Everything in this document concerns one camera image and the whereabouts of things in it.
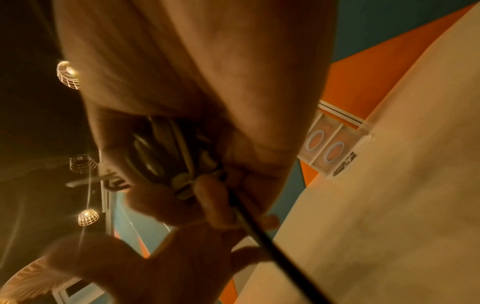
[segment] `white surface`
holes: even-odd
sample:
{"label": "white surface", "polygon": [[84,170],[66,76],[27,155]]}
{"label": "white surface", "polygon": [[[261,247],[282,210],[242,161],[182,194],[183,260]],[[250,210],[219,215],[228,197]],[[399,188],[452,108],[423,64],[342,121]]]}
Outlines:
{"label": "white surface", "polygon": [[[480,299],[480,6],[368,119],[373,139],[302,193],[275,241],[338,304]],[[237,303],[305,303],[272,264]]]}

